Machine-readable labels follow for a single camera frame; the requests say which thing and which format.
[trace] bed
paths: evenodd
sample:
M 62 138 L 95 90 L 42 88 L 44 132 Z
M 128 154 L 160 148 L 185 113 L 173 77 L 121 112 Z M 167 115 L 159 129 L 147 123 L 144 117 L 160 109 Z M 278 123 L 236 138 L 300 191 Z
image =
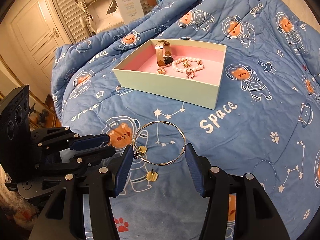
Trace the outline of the bed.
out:
M 152 38 L 227 46 L 215 110 L 120 86 L 112 69 Z M 320 206 L 319 74 L 320 34 L 281 0 L 164 0 L 129 25 L 60 47 L 52 98 L 63 126 L 109 134 L 118 155 L 142 125 L 174 123 L 212 164 L 235 175 L 252 172 L 297 239 Z M 138 142 L 153 162 L 175 158 L 182 147 L 179 133 L 162 125 L 143 130 Z M 145 180 L 151 169 L 156 182 Z M 134 161 L 111 205 L 121 239 L 186 240 L 199 236 L 207 201 L 183 157 L 165 167 Z M 230 203 L 226 239 L 233 237 L 234 197 Z M 84 221 L 88 239 L 86 195 Z

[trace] white door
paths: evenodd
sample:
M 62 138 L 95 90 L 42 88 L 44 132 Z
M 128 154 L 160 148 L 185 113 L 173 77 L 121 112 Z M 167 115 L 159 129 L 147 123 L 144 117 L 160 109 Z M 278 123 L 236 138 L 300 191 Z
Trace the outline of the white door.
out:
M 16 0 L 5 17 L 5 24 L 15 49 L 22 49 L 23 67 L 36 77 L 37 86 L 50 94 L 55 50 L 65 43 L 46 0 Z

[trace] door handle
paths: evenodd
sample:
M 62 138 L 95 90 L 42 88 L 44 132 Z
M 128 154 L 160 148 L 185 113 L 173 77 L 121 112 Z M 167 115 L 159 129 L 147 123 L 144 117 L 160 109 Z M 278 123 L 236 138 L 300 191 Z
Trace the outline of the door handle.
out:
M 52 37 L 53 35 L 56 36 L 57 38 L 59 37 L 59 33 L 55 28 L 52 29 L 52 32 L 49 34 L 49 37 Z

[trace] camera lens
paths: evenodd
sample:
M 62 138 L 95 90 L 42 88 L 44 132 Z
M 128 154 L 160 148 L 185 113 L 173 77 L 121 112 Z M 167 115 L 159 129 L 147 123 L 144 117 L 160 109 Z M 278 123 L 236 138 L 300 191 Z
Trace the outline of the camera lens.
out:
M 16 111 L 16 122 L 17 122 L 17 125 L 20 125 L 21 122 L 22 122 L 22 110 L 21 110 L 21 106 L 19 106 L 17 108 L 17 111 Z
M 28 98 L 24 100 L 23 108 L 24 108 L 24 111 L 28 109 Z
M 13 122 L 9 121 L 8 123 L 8 137 L 9 140 L 12 140 L 14 136 L 14 126 L 13 126 Z

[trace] red paw print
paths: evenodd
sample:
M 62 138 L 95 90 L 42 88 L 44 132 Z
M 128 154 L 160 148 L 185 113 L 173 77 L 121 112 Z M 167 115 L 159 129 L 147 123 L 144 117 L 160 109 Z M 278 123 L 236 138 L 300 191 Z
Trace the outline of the red paw print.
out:
M 129 223 L 124 222 L 123 218 L 119 218 L 119 220 L 115 218 L 115 223 L 116 223 L 116 228 L 120 233 L 129 231 L 128 229 Z

